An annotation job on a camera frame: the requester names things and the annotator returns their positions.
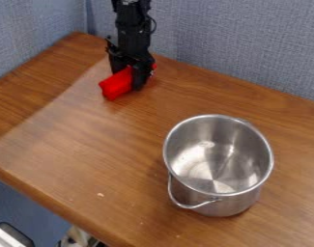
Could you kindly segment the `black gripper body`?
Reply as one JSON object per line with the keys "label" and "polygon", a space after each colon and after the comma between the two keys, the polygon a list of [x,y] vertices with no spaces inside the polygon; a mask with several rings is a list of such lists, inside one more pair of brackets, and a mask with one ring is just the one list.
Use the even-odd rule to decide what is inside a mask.
{"label": "black gripper body", "polygon": [[156,61],[151,52],[152,23],[142,22],[139,24],[116,23],[119,30],[118,42],[108,38],[108,49],[112,48],[127,57],[127,64],[134,66],[138,62]]}

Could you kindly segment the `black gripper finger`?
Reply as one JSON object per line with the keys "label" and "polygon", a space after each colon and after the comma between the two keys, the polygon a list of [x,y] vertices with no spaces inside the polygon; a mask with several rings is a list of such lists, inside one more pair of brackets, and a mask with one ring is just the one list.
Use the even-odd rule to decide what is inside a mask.
{"label": "black gripper finger", "polygon": [[127,68],[127,57],[112,48],[108,49],[108,53],[112,73],[118,73]]}
{"label": "black gripper finger", "polygon": [[155,70],[155,61],[138,62],[132,66],[132,89],[135,91],[140,91],[144,88],[150,78],[154,76]]}

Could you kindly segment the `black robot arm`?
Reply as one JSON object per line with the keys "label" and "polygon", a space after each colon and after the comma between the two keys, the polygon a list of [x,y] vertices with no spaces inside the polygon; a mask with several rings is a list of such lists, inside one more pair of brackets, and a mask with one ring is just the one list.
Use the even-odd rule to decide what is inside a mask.
{"label": "black robot arm", "polygon": [[158,29],[158,22],[150,15],[152,0],[112,0],[112,4],[118,15],[118,42],[107,39],[112,72],[132,67],[131,87],[139,91],[154,74],[156,64],[150,50]]}

